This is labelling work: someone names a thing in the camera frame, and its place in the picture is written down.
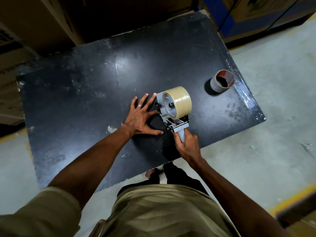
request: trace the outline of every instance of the black pants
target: black pants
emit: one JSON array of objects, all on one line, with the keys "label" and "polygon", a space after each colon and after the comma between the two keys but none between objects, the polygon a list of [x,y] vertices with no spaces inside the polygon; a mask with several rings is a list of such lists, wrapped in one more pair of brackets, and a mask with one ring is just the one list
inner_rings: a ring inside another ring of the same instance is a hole
[{"label": "black pants", "polygon": [[[164,164],[163,169],[167,177],[167,184],[184,185],[184,186],[191,187],[193,189],[203,192],[204,194],[209,195],[199,180],[189,177],[184,170],[176,167],[172,162],[168,162]],[[119,196],[120,193],[122,193],[124,190],[128,188],[131,188],[134,186],[147,185],[147,184],[159,184],[159,175],[157,173],[152,173],[148,180],[145,180],[140,183],[129,184],[127,186],[124,186],[118,192],[117,196]]]}]

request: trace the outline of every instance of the table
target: table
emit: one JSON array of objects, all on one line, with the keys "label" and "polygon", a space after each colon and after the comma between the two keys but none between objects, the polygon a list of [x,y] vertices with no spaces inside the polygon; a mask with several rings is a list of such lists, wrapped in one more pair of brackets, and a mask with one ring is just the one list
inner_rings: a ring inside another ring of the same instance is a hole
[{"label": "table", "polygon": [[[209,81],[221,69],[232,71],[236,82],[215,94]],[[33,60],[18,71],[41,188],[119,128],[134,96],[183,86],[192,99],[190,130],[199,136],[201,147],[265,120],[211,20],[201,12]],[[97,191],[178,157],[169,131],[135,136]]]}]

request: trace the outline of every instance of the gray floor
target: gray floor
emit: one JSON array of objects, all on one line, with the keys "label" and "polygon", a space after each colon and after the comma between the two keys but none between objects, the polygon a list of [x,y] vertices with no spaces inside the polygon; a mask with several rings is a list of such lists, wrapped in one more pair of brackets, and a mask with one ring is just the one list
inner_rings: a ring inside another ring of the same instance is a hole
[{"label": "gray floor", "polygon": [[[202,149],[216,171],[267,211],[316,182],[315,40],[313,19],[231,51],[267,121]],[[38,192],[26,144],[26,134],[0,143],[0,214],[16,211]],[[174,163],[200,179],[182,159]],[[76,236],[88,236],[110,215],[122,186],[143,180],[145,174],[94,194]]]}]

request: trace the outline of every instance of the shirt sleeve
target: shirt sleeve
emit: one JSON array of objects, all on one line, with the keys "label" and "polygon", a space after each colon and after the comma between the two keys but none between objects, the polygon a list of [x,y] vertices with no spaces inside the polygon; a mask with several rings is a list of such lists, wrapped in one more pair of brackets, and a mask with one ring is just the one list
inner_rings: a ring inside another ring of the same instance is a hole
[{"label": "shirt sleeve", "polygon": [[46,187],[12,215],[0,216],[0,232],[10,236],[74,236],[81,208],[68,192]]}]

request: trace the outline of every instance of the foot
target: foot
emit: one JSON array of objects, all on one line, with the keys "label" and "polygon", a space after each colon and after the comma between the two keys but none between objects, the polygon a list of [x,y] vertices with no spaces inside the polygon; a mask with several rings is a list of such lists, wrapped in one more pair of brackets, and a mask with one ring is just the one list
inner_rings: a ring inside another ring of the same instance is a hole
[{"label": "foot", "polygon": [[158,175],[160,175],[160,174],[163,173],[163,170],[159,170],[159,169],[157,169],[157,168],[153,168],[153,169],[147,171],[147,172],[146,172],[146,177],[147,177],[147,179],[149,179],[149,178],[150,178],[150,175],[151,175],[152,173],[155,173],[155,172],[158,173]]}]

